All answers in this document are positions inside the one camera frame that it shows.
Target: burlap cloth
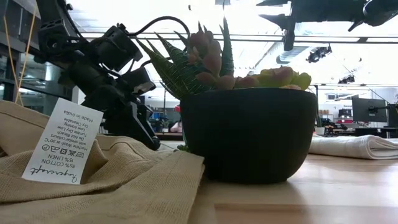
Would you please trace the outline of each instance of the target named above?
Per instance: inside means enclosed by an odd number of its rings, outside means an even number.
[[[81,185],[22,179],[48,119],[0,101],[0,223],[188,222],[204,167],[186,152],[98,135]]]

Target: aloe plant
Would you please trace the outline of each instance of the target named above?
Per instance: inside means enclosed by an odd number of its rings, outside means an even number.
[[[187,52],[174,47],[167,40],[156,34],[170,55],[172,62],[167,60],[149,41],[148,48],[141,41],[138,44],[150,57],[150,60],[161,77],[165,89],[177,99],[185,95],[202,93],[214,88],[232,89],[234,63],[228,23],[223,20],[224,47],[214,40],[213,33],[200,23],[199,31],[187,38],[176,32],[187,48]]]

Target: succulent plant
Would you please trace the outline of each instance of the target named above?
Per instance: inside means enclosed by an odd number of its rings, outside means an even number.
[[[290,67],[265,69],[258,75],[244,78],[234,77],[231,37],[227,20],[223,20],[224,46],[213,38],[213,33],[198,24],[198,32],[185,38],[175,32],[186,47],[186,52],[174,47],[156,34],[173,62],[148,41],[149,49],[137,39],[138,44],[149,55],[150,60],[163,81],[164,88],[177,99],[185,95],[202,93],[212,89],[233,88],[291,88],[305,90],[311,83],[307,73],[299,74]]]

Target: office desk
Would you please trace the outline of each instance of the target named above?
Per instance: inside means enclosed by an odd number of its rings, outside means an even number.
[[[396,224],[398,160],[309,155],[287,182],[203,181],[189,224]]]

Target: ceiling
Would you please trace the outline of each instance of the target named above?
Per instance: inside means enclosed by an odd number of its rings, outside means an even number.
[[[256,3],[261,0],[231,0],[231,5],[226,6],[224,11],[220,5],[215,5],[215,0],[151,0],[139,1],[139,3],[129,0],[67,0],[67,2],[74,7],[74,10],[70,12],[72,19],[81,32],[86,35],[102,34],[118,22],[122,22],[130,32],[135,32],[159,16],[180,18],[191,32],[197,31],[197,24],[200,21],[207,29],[219,34],[219,24],[222,24],[222,18],[226,16],[232,34],[240,36],[281,35],[282,31],[275,24],[260,18],[258,14],[289,12],[288,5],[256,7]],[[398,17],[383,26],[363,25],[348,32],[350,25],[350,22],[306,23],[296,26],[295,32],[296,35],[398,37]],[[174,21],[161,21],[151,26],[146,32],[156,31],[172,34],[175,30],[184,32],[182,26]],[[158,40],[151,40],[151,42],[166,55]],[[183,48],[179,41],[172,40],[170,42],[176,47]],[[322,44],[296,45],[300,47],[300,51],[290,57],[288,65],[300,72],[311,74],[313,83],[337,83],[338,79],[354,74],[358,83],[398,84],[398,78],[396,78],[398,74],[395,72],[398,70],[395,53],[398,51],[398,45],[396,44],[332,44],[333,53],[318,63],[308,63],[305,59],[312,48]],[[245,76],[250,71],[259,72],[263,68],[280,66],[276,58],[282,53],[281,43],[234,41],[233,55],[236,74]],[[145,55],[134,66],[138,67],[141,62],[148,59],[148,56]],[[154,80],[160,80],[153,67],[149,65],[147,68]]]

